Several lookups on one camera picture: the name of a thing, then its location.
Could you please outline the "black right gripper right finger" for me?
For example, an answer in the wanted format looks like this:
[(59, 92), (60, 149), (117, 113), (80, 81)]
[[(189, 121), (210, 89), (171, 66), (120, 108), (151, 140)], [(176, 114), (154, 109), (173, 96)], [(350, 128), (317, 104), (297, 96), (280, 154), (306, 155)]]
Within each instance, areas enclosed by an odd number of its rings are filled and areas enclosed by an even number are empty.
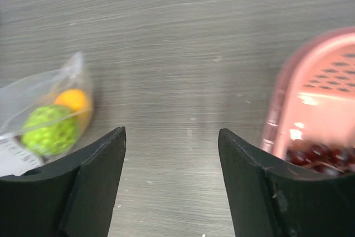
[(218, 149), (236, 236), (354, 235), (354, 174), (298, 167), (228, 129)]

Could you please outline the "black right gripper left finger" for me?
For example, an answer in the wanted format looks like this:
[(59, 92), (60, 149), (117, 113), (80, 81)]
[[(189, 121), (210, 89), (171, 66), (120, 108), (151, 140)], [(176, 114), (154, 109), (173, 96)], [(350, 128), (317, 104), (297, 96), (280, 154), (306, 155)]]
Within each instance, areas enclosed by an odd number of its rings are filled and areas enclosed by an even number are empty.
[(1, 236), (108, 236), (125, 152), (118, 127), (52, 163), (1, 177)]

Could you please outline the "green custard apple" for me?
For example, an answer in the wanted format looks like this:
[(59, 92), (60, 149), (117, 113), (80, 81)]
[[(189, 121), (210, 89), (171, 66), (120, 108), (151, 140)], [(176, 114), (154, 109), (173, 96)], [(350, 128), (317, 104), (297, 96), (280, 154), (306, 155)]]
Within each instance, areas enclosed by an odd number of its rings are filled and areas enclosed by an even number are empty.
[(61, 154), (78, 139), (78, 122), (72, 110), (62, 105), (44, 105), (34, 110), (23, 128), (33, 128), (22, 135), (23, 145), (43, 157)]

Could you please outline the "clear zip top bag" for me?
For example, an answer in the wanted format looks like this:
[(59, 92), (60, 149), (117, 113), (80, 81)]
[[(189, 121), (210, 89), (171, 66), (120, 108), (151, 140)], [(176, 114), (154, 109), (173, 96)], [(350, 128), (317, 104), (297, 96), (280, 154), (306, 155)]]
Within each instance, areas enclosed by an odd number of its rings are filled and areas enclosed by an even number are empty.
[(70, 153), (93, 110), (93, 82), (82, 52), (59, 69), (1, 88), (1, 176), (20, 176)]

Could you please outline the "orange mango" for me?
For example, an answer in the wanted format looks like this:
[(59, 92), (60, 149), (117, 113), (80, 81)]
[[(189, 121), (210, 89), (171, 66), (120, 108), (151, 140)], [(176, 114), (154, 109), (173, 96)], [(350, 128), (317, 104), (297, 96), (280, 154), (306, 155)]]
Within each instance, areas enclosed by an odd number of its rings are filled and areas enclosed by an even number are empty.
[(83, 133), (91, 120), (93, 104), (85, 91), (80, 89), (70, 89), (61, 93), (54, 101), (54, 104), (68, 107), (75, 113), (79, 129)]

